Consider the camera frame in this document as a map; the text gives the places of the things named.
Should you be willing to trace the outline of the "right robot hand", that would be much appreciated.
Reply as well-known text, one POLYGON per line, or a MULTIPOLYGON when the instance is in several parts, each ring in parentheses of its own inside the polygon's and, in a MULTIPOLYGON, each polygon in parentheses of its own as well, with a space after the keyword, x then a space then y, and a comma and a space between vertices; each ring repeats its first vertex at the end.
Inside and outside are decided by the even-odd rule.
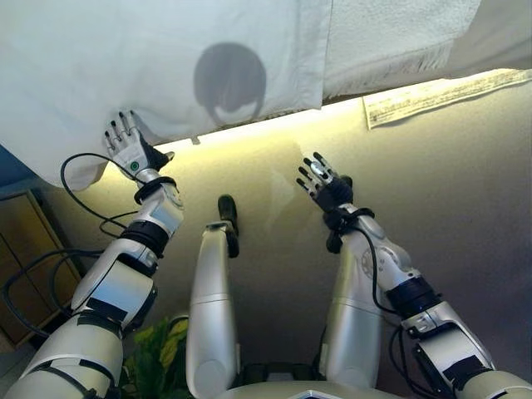
POLYGON ((339 174, 318 152, 304 157, 298 172, 296 183, 323 212, 353 203, 352 178, 339 174))

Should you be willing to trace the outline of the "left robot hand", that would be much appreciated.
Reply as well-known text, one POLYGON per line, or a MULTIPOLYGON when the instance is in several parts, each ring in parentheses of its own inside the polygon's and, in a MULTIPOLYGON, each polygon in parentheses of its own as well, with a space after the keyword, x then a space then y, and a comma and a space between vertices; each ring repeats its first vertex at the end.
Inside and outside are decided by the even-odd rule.
POLYGON ((110 157, 132 175, 142 170, 160 171, 175 156, 172 151, 160 152, 145 140, 134 111, 120 111, 106 128, 104 140, 110 157))

